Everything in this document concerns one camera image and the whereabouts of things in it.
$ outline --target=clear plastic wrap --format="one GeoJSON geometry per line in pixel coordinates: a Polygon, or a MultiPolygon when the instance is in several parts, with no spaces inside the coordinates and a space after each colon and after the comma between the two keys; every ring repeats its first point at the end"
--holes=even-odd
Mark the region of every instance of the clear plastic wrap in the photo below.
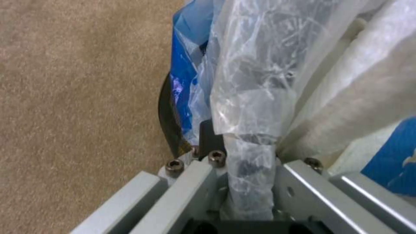
{"type": "Polygon", "coordinates": [[[224,4],[218,20],[226,18],[227,26],[210,96],[215,133],[226,134],[230,193],[223,217],[273,218],[274,143],[287,131],[309,78],[366,2],[224,4]]]}
{"type": "Polygon", "coordinates": [[[227,22],[218,20],[218,15],[224,4],[224,0],[213,1],[213,19],[209,34],[206,52],[201,64],[197,67],[197,76],[191,82],[189,95],[189,110],[192,114],[192,131],[184,135],[185,139],[192,145],[198,145],[199,124],[211,118],[209,96],[217,69],[220,54],[222,34],[227,22]]]}
{"type": "Polygon", "coordinates": [[[192,0],[173,16],[169,77],[175,115],[184,136],[192,132],[192,114],[188,106],[190,88],[196,82],[196,68],[208,41],[214,1],[217,0],[192,0]]]}
{"type": "Polygon", "coordinates": [[[327,73],[279,146],[284,160],[326,156],[416,111],[416,9],[386,3],[327,73]]]}

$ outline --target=blue bag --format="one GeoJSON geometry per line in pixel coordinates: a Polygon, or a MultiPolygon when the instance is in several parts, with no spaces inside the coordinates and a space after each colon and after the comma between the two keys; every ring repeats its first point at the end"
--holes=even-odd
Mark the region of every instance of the blue bag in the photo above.
{"type": "Polygon", "coordinates": [[[401,195],[416,197],[416,117],[400,123],[387,142],[361,171],[401,195]]]}
{"type": "Polygon", "coordinates": [[[173,16],[170,82],[182,135],[192,129],[189,90],[197,82],[212,18],[213,0],[193,0],[173,16]]]}

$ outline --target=metal frame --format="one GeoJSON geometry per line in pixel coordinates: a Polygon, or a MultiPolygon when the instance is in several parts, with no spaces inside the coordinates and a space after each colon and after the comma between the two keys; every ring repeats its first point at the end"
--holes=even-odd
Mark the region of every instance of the metal frame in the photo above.
{"type": "Polygon", "coordinates": [[[330,182],[399,233],[416,233],[416,208],[360,173],[330,182]]]}
{"type": "Polygon", "coordinates": [[[206,219],[216,181],[210,165],[193,161],[131,233],[180,233],[190,219],[206,219]]]}
{"type": "Polygon", "coordinates": [[[166,180],[140,172],[71,233],[127,233],[167,188],[166,180]]]}
{"type": "Polygon", "coordinates": [[[334,233],[394,233],[302,161],[277,168],[274,194],[278,209],[321,220],[334,233]]]}

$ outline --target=black object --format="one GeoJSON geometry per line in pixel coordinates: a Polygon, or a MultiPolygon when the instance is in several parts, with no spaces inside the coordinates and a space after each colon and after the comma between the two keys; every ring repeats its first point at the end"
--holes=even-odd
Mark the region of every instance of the black object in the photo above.
{"type": "Polygon", "coordinates": [[[209,152],[220,150],[227,155],[222,135],[215,135],[212,119],[205,120],[199,125],[198,159],[202,160],[209,152]]]}
{"type": "Polygon", "coordinates": [[[174,158],[191,150],[190,144],[183,139],[179,120],[175,114],[175,105],[172,102],[171,82],[169,74],[163,82],[158,102],[159,122],[166,141],[174,158]]]}
{"type": "Polygon", "coordinates": [[[195,221],[182,234],[331,234],[322,222],[291,221],[195,221]]]}

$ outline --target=floor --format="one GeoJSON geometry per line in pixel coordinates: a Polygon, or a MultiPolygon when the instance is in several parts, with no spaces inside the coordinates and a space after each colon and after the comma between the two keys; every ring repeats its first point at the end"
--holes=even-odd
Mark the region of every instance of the floor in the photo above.
{"type": "Polygon", "coordinates": [[[0,1],[0,233],[66,233],[171,158],[157,117],[183,0],[0,1]]]}

